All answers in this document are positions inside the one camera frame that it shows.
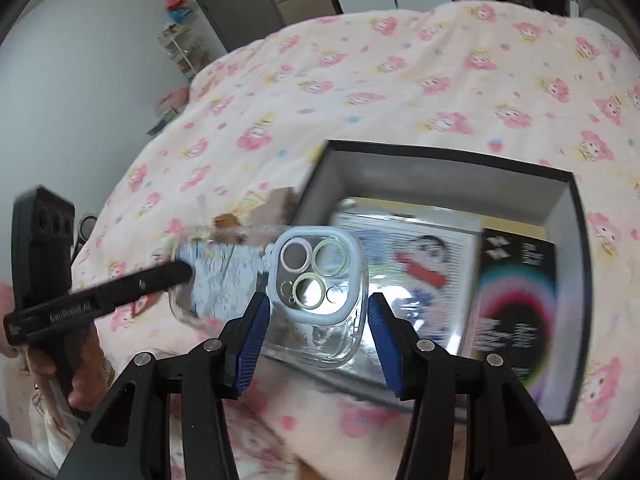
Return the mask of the person left hand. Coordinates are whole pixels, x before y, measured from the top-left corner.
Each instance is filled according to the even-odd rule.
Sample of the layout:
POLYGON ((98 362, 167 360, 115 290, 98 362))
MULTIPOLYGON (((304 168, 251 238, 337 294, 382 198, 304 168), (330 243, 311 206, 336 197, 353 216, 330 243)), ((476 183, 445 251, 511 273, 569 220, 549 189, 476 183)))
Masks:
MULTIPOLYGON (((54 418, 60 419, 58 408, 61 403, 55 400, 50 384, 56 378, 55 362, 46 352, 30 347, 26 349, 26 358, 32 380, 43 395, 47 410, 54 418)), ((74 374, 70 380, 67 405, 83 413, 90 413, 107 392, 105 356, 93 325, 86 330, 84 339, 78 344, 73 363, 74 374)))

